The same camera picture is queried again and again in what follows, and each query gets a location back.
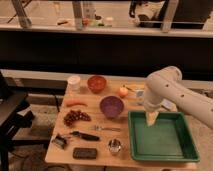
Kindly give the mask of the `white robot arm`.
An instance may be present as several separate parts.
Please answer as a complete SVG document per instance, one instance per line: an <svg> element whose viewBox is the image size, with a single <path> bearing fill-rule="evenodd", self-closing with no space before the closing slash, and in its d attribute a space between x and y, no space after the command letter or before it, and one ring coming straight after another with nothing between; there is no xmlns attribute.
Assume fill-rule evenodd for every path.
<svg viewBox="0 0 213 171"><path fill-rule="evenodd" d="M167 99L213 130L213 99L185 88L181 80L182 73L175 66L149 74L143 93L145 110L154 112Z"/></svg>

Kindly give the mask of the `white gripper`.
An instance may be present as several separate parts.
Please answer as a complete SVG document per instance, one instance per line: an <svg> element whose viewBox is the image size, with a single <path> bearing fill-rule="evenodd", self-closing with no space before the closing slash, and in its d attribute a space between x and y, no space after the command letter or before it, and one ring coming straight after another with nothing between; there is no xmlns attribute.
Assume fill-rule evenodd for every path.
<svg viewBox="0 0 213 171"><path fill-rule="evenodd" d="M163 99L162 98L145 98L143 101L143 106L146 113L146 123L148 126L152 126L157 117L158 117L158 112L161 108L161 103Z"/></svg>

